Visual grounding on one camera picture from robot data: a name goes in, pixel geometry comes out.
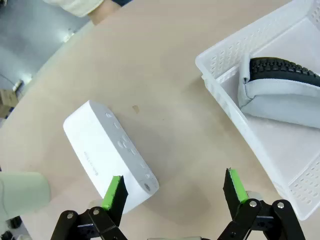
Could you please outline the person's right hand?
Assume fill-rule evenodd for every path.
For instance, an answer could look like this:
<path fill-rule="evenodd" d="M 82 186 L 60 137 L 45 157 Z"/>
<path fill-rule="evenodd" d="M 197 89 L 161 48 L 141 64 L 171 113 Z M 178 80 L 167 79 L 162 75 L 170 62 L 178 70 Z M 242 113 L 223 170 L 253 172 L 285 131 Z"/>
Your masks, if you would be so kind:
<path fill-rule="evenodd" d="M 94 25 L 98 25 L 101 21 L 114 14 L 121 8 L 120 5 L 113 1 L 103 2 L 96 9 L 88 14 L 88 17 Z"/>

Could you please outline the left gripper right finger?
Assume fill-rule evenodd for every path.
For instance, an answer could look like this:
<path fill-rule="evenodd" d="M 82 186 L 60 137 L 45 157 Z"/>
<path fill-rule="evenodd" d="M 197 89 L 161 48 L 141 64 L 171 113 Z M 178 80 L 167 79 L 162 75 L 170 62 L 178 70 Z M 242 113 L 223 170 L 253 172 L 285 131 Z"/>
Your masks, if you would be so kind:
<path fill-rule="evenodd" d="M 271 205 L 249 197 L 235 169 L 225 172 L 223 191 L 232 221 L 219 240 L 246 240 L 252 231 L 263 232 L 267 240 L 304 240 L 291 203 L 280 199 Z"/>

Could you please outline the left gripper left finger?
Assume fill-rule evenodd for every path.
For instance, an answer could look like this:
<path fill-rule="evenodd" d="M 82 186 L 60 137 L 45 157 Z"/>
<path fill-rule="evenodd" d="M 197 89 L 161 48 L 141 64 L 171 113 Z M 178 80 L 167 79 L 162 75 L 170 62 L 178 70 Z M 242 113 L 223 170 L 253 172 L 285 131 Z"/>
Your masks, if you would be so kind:
<path fill-rule="evenodd" d="M 78 214 L 65 210 L 51 236 L 52 240 L 125 240 L 120 230 L 128 192 L 123 176 L 113 176 L 101 206 L 94 206 Z"/>

